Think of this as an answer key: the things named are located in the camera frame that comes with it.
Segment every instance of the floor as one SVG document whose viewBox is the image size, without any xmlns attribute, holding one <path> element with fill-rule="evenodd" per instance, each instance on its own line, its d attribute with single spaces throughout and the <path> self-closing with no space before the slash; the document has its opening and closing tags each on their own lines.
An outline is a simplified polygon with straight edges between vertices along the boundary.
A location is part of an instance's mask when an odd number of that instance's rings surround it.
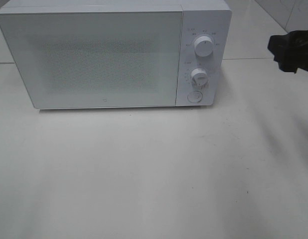
<svg viewBox="0 0 308 239">
<path fill-rule="evenodd" d="M 212 107 L 38 111 L 0 34 L 0 239 L 308 239 L 308 73 L 228 3 Z"/>
</svg>

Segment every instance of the power level knob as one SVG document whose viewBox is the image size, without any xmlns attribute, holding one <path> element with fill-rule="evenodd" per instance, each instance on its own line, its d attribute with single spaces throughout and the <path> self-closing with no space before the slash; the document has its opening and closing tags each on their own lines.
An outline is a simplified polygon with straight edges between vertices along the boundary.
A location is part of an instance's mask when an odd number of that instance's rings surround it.
<svg viewBox="0 0 308 239">
<path fill-rule="evenodd" d="M 214 41 L 209 36 L 200 36 L 194 42 L 195 53 L 197 56 L 209 56 L 214 50 Z"/>
<path fill-rule="evenodd" d="M 205 85 L 208 82 L 207 73 L 203 68 L 196 68 L 190 74 L 193 84 L 198 87 Z"/>
</svg>

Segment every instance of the black object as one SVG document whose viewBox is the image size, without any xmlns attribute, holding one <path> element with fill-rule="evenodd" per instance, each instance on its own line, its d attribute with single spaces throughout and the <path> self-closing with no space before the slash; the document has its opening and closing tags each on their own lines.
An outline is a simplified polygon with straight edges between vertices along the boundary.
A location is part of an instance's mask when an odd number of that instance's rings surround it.
<svg viewBox="0 0 308 239">
<path fill-rule="evenodd" d="M 271 36 L 268 50 L 284 72 L 308 71 L 308 31 L 292 31 L 287 35 Z"/>
</svg>

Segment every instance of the microwave oven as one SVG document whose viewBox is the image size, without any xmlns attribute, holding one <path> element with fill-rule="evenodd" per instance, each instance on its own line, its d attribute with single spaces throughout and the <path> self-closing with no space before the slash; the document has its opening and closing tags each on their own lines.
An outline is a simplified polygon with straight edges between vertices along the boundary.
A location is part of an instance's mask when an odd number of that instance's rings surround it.
<svg viewBox="0 0 308 239">
<path fill-rule="evenodd" d="M 11 0 L 0 29 L 37 109 L 206 106 L 224 0 Z"/>
</svg>

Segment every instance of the microwave door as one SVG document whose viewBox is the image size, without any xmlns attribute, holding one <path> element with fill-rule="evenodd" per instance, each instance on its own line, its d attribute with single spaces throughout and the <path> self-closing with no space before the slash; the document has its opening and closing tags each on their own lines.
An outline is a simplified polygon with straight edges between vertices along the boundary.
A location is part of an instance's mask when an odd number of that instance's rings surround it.
<svg viewBox="0 0 308 239">
<path fill-rule="evenodd" d="M 0 15 L 38 109 L 174 106 L 181 11 Z"/>
</svg>

